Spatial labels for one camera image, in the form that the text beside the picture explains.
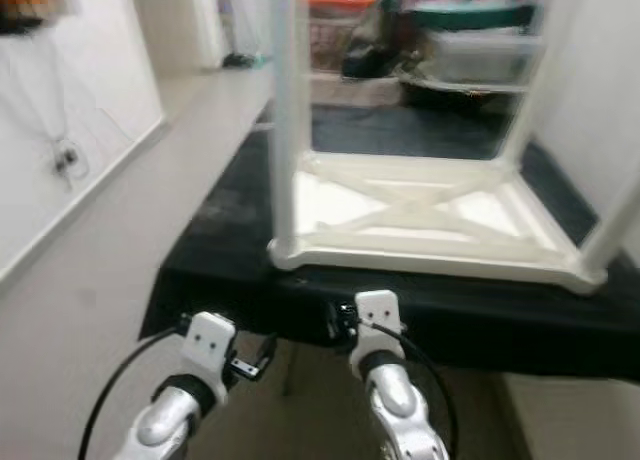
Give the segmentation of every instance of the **electrical wire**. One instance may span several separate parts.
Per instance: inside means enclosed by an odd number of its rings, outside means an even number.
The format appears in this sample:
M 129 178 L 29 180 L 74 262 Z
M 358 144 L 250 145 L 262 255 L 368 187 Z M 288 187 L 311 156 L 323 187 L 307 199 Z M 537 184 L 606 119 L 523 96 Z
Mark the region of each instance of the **electrical wire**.
M 100 395 L 98 396 L 98 399 L 96 400 L 96 403 L 91 410 L 91 414 L 89 415 L 87 424 L 84 427 L 84 431 L 82 433 L 82 441 L 80 442 L 80 450 L 78 451 L 78 460 L 86 460 L 87 458 L 89 442 L 91 441 L 91 434 L 93 433 L 93 428 L 95 427 L 98 416 L 100 415 L 100 410 L 102 410 L 104 402 L 107 400 L 109 393 L 115 386 L 118 379 L 127 370 L 127 368 L 129 368 L 133 361 L 140 356 L 140 354 L 148 350 L 160 340 L 167 338 L 174 333 L 178 333 L 178 331 L 178 327 L 173 327 L 154 335 L 149 340 L 141 344 L 138 348 L 136 348 L 133 352 L 131 352 L 129 356 L 125 358 L 122 363 L 120 363 L 116 371 L 113 372 L 113 374 L 109 378 L 109 381 L 105 384 L 104 388 L 100 392 Z
M 444 398 L 444 403 L 447 407 L 447 416 L 449 417 L 449 457 L 451 457 L 451 460 L 456 460 L 458 457 L 458 445 L 460 437 L 458 411 L 456 410 L 456 406 L 453 403 L 453 397 L 451 396 L 449 387 L 447 387 L 447 384 L 442 378 L 442 375 L 440 375 L 440 373 L 436 369 L 436 365 L 433 360 L 429 358 L 424 350 L 422 350 L 418 345 L 416 345 L 401 333 L 394 332 L 387 327 L 383 327 L 382 325 L 366 319 L 361 319 L 360 322 L 369 328 L 378 330 L 398 340 L 400 344 L 407 350 L 410 350 L 420 361 L 420 363 L 422 363 L 427 368 L 427 370 L 429 370 L 431 375 L 433 375 L 433 378 L 436 381 L 436 385 L 438 386 L 438 389 L 440 390 L 440 392 L 442 393 L 442 397 Z

